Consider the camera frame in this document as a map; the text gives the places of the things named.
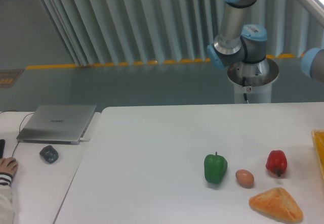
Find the person's hand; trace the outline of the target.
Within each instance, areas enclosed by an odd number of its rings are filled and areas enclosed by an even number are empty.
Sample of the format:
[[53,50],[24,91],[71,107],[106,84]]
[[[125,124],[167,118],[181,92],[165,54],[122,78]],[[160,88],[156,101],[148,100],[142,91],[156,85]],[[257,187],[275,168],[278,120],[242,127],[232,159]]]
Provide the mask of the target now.
[[18,169],[18,162],[14,157],[0,159],[1,174],[10,175],[13,177]]

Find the white striped sleeve forearm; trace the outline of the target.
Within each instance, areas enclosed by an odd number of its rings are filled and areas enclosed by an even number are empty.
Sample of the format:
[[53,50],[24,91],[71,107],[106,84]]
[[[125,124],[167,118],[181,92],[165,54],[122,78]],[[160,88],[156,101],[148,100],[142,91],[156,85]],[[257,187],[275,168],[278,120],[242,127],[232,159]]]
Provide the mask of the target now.
[[12,206],[12,189],[10,187],[12,176],[1,172],[1,223],[12,224],[14,209]]

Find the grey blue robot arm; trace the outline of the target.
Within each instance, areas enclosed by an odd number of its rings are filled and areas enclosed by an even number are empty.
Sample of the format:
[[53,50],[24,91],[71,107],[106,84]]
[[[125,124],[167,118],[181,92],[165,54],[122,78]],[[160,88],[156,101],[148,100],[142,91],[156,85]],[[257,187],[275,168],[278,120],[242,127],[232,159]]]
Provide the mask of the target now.
[[[227,67],[228,77],[241,87],[272,83],[278,77],[278,66],[266,59],[267,31],[261,25],[246,24],[249,8],[257,0],[224,0],[225,10],[218,35],[207,47],[211,62]],[[323,0],[298,0],[323,24]]]

